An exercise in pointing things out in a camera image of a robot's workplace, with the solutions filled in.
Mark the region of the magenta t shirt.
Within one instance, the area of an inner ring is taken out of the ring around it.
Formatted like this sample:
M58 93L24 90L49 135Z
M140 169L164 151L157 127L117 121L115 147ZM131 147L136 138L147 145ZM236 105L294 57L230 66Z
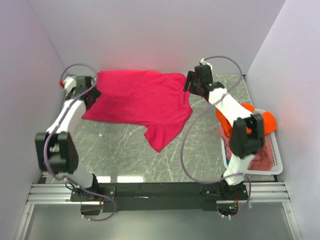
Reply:
M183 90L186 80L182 73L100 71L96 87L101 95L83 119L145 126L144 137L161 152L192 115L190 93Z

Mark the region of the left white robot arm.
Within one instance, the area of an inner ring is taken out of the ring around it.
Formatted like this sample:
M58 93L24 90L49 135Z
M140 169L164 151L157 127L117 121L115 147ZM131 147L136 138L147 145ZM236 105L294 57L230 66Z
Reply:
M100 195L100 188L96 177L80 166L72 135L101 92L91 76L68 76L61 85L66 91L61 112L45 132L35 135L38 165L41 171L52 174L57 180L83 187L82 195L94 201Z

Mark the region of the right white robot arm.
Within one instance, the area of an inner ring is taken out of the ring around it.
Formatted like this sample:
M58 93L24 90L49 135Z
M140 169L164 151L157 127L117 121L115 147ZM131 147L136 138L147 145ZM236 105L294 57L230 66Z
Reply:
M187 73L183 91L203 97L222 113L231 125L231 158L220 180L219 193L230 200L243 187L251 161L265 144L264 119L245 109L220 82L214 82L211 67L200 64Z

